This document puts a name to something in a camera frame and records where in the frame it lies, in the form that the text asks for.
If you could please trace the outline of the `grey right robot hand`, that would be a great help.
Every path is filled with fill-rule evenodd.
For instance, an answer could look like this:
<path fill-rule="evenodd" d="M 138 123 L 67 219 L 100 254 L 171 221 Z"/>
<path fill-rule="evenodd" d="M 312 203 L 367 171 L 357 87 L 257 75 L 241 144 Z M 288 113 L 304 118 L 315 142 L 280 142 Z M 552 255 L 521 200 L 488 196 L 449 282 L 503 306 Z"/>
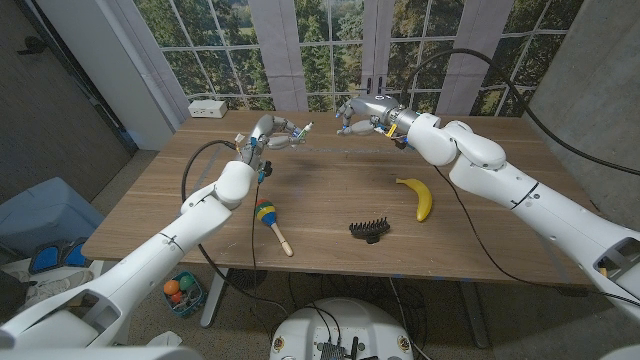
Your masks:
<path fill-rule="evenodd" d="M 336 117 L 342 118 L 340 136 L 386 134 L 391 129 L 391 135 L 406 135 L 419 115 L 388 95 L 362 95 L 347 100 Z"/>

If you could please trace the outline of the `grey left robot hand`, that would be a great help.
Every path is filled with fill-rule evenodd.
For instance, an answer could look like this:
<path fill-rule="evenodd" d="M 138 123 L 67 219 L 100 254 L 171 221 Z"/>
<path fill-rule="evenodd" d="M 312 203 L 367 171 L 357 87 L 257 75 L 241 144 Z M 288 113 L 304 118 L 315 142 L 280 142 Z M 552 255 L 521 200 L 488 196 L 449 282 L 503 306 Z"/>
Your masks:
<path fill-rule="evenodd" d="M 290 120 L 273 115 L 263 115 L 240 147 L 239 159 L 257 170 L 262 163 L 261 155 L 266 149 L 279 150 L 306 142 L 303 129 Z"/>

